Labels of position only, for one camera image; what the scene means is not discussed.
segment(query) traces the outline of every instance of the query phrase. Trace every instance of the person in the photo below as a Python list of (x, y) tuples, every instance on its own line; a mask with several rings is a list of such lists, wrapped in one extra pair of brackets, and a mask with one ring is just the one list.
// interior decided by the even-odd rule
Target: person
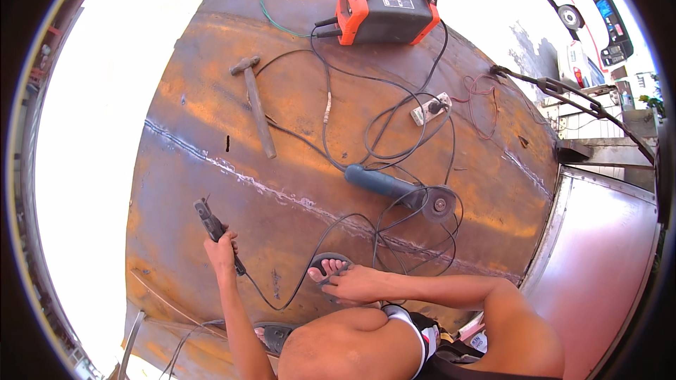
[[(511, 282), (497, 277), (405, 276), (350, 264), (347, 258), (322, 258), (308, 276), (348, 308), (302, 326), (258, 323), (254, 330), (237, 291), (236, 237), (227, 231), (217, 243), (207, 238), (204, 248), (215, 270), (232, 359), (244, 380), (563, 377), (564, 352), (556, 332)], [(483, 310), (486, 354), (452, 342), (431, 318), (379, 304), (395, 300)], [(278, 377), (266, 354), (275, 351)]]

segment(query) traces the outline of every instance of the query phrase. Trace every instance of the orange welding machine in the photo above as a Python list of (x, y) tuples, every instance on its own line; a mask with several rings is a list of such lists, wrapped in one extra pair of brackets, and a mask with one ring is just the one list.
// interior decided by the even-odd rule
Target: orange welding machine
[(316, 22), (315, 27), (333, 25), (316, 37), (337, 36), (343, 46), (418, 44), (437, 23), (437, 0), (338, 0), (335, 16)]

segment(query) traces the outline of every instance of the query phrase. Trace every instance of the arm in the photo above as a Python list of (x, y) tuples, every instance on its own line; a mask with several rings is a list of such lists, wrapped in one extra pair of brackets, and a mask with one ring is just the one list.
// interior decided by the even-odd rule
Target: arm
[(417, 300), (483, 310), (489, 351), (472, 369), (562, 377), (563, 347), (553, 328), (511, 282), (498, 277), (403, 276), (354, 266), (322, 291), (357, 302)]
[(204, 248), (218, 280), (220, 304), (223, 307), (232, 360), (244, 380), (276, 380), (268, 356), (254, 333), (237, 291), (233, 253), (233, 250), (235, 253), (238, 252), (237, 242), (233, 241), (236, 237), (235, 232), (227, 231), (217, 243), (208, 238), (204, 241)]

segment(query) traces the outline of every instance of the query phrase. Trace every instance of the angle grinder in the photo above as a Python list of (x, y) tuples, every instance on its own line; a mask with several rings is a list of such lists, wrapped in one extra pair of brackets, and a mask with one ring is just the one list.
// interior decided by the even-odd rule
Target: angle grinder
[(446, 185), (424, 188), (386, 173), (367, 171), (364, 166), (357, 164), (346, 168), (345, 180), (377, 194), (401, 200), (405, 207), (420, 210), (433, 223), (447, 221), (456, 209), (456, 195)]

